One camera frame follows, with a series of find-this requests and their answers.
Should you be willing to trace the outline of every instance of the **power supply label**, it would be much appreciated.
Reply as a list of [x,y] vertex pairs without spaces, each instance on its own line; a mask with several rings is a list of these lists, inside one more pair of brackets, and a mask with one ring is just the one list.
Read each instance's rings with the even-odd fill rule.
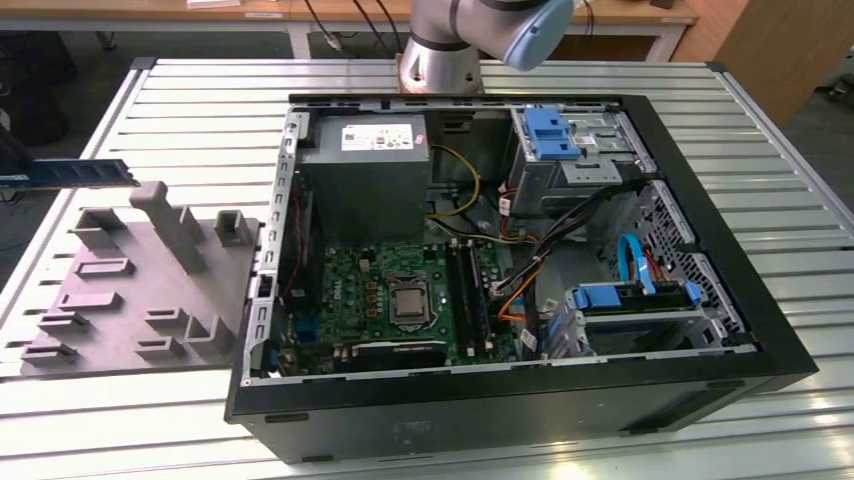
[[341,151],[412,150],[412,125],[347,125],[341,130]]

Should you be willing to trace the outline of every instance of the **blue cable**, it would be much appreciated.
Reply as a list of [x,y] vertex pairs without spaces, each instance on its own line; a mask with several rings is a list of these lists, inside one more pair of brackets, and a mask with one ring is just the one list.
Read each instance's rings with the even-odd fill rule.
[[631,251],[631,259],[635,264],[635,280],[640,280],[643,290],[647,295],[655,294],[655,286],[652,285],[652,275],[649,273],[649,263],[643,255],[643,247],[640,246],[640,240],[633,233],[623,233],[619,236],[619,243],[616,245],[616,270],[619,272],[620,282],[627,282],[628,279],[628,258],[625,258],[625,250]]

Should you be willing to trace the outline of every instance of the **green motherboard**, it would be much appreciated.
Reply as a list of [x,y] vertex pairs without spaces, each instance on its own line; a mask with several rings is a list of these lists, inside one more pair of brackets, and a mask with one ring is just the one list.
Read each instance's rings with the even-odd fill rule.
[[[312,341],[303,342],[295,349],[300,373],[333,373],[325,346],[345,342],[441,341],[448,346],[447,365],[515,360],[515,343],[507,326],[492,329],[489,351],[476,355],[457,351],[445,248],[449,247],[435,244],[327,249],[321,311],[316,318],[295,320],[296,325],[309,324],[316,329]],[[495,248],[484,243],[473,252],[480,280],[488,285],[499,279]],[[408,285],[419,288],[403,292],[407,295],[395,291]],[[425,295],[413,297],[413,291]],[[401,321],[396,315],[400,313],[415,315],[415,321],[412,316],[404,316]]]

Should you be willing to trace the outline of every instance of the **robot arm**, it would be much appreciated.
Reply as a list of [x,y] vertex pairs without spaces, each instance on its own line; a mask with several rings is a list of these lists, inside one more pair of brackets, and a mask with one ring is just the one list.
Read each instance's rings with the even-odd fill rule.
[[517,70],[532,69],[557,46],[572,8],[571,0],[412,0],[403,91],[481,91],[477,50]]

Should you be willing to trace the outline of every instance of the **motherboard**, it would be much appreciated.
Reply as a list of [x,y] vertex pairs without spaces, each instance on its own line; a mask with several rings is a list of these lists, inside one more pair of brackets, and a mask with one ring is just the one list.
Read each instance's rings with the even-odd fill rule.
[[499,275],[491,243],[328,248],[323,307],[291,316],[282,365],[316,375],[389,359],[411,368],[513,361],[511,328],[488,315]]

